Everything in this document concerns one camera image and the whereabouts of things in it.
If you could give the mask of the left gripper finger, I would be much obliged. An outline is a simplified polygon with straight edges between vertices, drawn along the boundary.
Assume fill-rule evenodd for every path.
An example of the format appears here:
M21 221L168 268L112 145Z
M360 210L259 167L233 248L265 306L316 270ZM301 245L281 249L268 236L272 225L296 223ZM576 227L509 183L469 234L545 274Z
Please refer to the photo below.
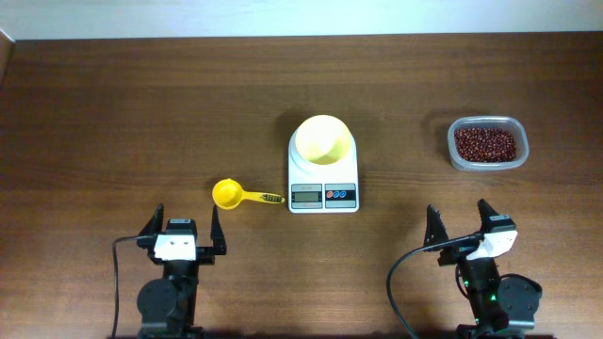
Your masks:
M152 217L139 232L139 236L152 236L161 232L164 217L164 205L160 203Z
M214 205L212 210L210 239L212 241L212 252L214 255L227 254L227 244L224 232L220 226L219 208L217 205Z

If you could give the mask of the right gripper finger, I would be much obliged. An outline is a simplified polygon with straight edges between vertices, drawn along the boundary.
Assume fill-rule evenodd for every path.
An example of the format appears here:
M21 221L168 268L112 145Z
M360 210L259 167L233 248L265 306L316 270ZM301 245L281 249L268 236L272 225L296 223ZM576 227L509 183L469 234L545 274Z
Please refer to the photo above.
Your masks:
M494 208L485 200L480 199L477 202L477 206L480 213L481 218L481 232L492 232L498 226L496 217L499 216L499 213L494 210Z
M441 250L449 241L446 227L441 219L440 212L430 204L427 207L427 226L424 235L423 247L426 251Z

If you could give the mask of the yellow measuring scoop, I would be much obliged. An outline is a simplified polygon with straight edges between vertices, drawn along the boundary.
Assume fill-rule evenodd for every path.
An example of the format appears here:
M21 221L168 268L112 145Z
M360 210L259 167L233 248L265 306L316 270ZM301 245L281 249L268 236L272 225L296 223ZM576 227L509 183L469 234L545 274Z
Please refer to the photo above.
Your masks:
M233 210L239 207L243 201L270 204L280 204L285 202L285 198L278 194L246 191L240 183L233 179L223 179L218 181L212 189L212 198L214 203L224 210Z

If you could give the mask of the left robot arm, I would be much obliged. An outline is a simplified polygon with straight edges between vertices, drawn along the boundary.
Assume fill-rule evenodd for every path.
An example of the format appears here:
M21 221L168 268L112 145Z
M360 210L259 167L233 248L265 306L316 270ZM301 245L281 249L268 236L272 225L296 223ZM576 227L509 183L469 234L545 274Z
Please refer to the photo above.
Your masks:
M164 206L158 205L137 239L137 246L147 251L155 265L162 267L162 276L145 283L139 291L138 337L203 338L204 330L194 325L199 269L213 266L218 256L227 253L218 207L212 210L209 246L197 244L194 219L172 218L164 222L163 217Z

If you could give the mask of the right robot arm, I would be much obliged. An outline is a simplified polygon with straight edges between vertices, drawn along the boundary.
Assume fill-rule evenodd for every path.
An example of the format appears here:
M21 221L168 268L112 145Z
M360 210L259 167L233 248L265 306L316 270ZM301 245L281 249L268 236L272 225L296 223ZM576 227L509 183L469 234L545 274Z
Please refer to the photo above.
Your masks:
M508 252L517 226L484 199L478 201L481 226L465 237L450 239L439 211L427 207L424 245L439 253L439 266L454 266L457 287L469 301L475 323L460 325L456 338L523 338L535 327L542 286L518 274L498 272L496 259Z

